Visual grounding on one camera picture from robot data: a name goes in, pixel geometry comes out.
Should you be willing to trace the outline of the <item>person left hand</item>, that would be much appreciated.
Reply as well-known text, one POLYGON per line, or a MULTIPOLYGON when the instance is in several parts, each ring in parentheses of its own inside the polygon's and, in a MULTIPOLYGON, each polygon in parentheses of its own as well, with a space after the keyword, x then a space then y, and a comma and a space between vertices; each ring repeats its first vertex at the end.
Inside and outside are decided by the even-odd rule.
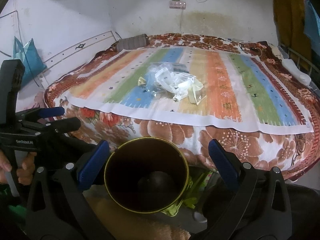
MULTIPOLYGON (((22 185, 30 185, 35 171, 34 158, 37 153, 29 152, 22 162, 22 167, 17 170, 18 182, 22 185)), ((0 184, 7 184, 5 172, 10 172, 12 169, 7 157, 0 151, 0 184)))

